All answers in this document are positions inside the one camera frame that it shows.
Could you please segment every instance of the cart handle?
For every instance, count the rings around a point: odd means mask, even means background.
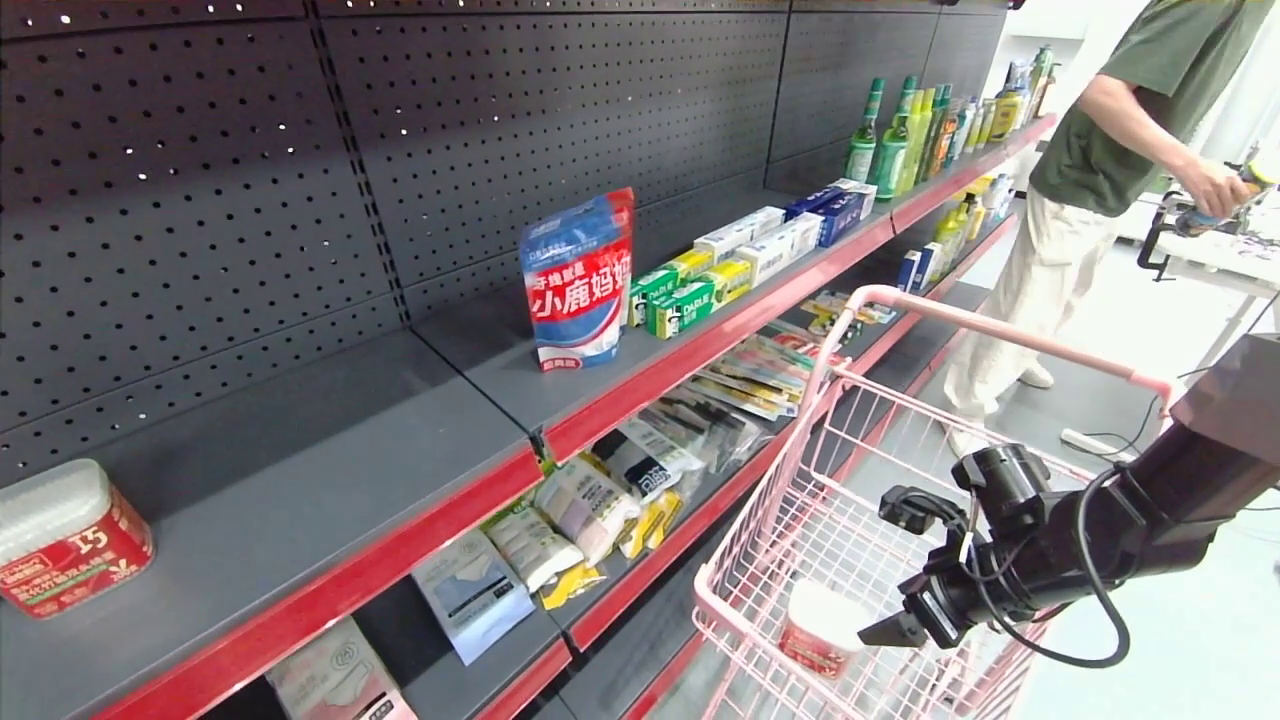
[[[1108,375],[1124,378],[1126,382],[1149,389],[1160,396],[1161,418],[1169,416],[1169,407],[1181,388],[1181,383],[1175,383],[1167,378],[1148,375],[1137,368],[1130,368],[1129,365],[1123,365],[1105,357],[1098,357],[1097,355],[1091,355],[1053,338],[1028,333],[1009,323],[996,320],[986,315],[979,315],[978,313],[970,313],[969,310],[961,310],[960,307],[943,305],[942,302],[936,302],[933,300],[925,300],[890,286],[869,284],[854,291],[854,293],[849,297],[849,302],[845,304],[844,311],[836,319],[836,327],[832,328],[832,331],[827,334],[827,340],[823,341],[822,350],[814,363],[814,373],[809,375],[809,382],[805,384],[801,407],[817,396],[818,387],[822,384],[823,375],[826,374],[823,370],[827,368],[831,355],[836,351],[840,338],[849,331],[849,325],[852,323],[858,310],[868,302],[879,302],[881,305],[888,305],[900,310],[919,313],[927,318],[946,320],[973,332],[1012,342],[1014,345],[1044,352],[1069,363],[1084,365],[1085,368],[1093,368],[1094,370],[1101,370]]]

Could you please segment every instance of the blue and red bag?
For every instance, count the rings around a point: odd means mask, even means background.
[[[634,215],[635,193],[627,187],[525,228],[520,266],[543,372],[617,356]]]

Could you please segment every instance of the green t-shirt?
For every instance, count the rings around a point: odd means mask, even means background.
[[[1187,142],[1240,65],[1275,0],[1151,0],[1101,74],[1137,86],[1147,113]],[[1151,186],[1155,163],[1073,105],[1032,170],[1044,197],[1119,217]]]

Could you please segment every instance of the shopping cart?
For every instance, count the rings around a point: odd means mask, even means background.
[[[892,484],[924,480],[931,492],[968,496],[947,480],[955,457],[947,432],[1010,442],[915,398],[841,368],[829,357],[858,307],[867,302],[914,311],[1078,363],[1157,393],[1167,418],[1174,383],[1030,337],[989,318],[869,286],[850,297],[823,343],[801,401],[799,427],[695,580],[694,623],[727,656],[705,717],[934,719],[1005,717],[1030,667],[1033,652],[996,629],[969,632],[960,647],[941,651],[867,648],[835,680],[804,669],[778,648],[792,584],[808,578],[861,605],[878,620],[901,610],[897,583],[919,571],[941,534],[911,536],[881,520],[879,495]],[[1079,487],[1092,474],[1036,451],[1052,484]],[[868,473],[869,465],[881,471]],[[878,487],[844,483],[858,466]],[[1036,642],[1048,614],[1020,632]]]

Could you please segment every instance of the person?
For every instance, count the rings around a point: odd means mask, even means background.
[[[1056,334],[1093,284],[1116,220],[1165,168],[1197,205],[1229,217],[1249,192],[1234,170],[1185,141],[1230,82],[1275,0],[1151,0],[1111,58],[1062,115],[1030,174],[1012,252],[983,313],[1034,334]],[[974,333],[956,352],[943,392],[980,425],[1018,380],[1050,388],[1036,352]],[[960,456],[984,443],[948,433]]]

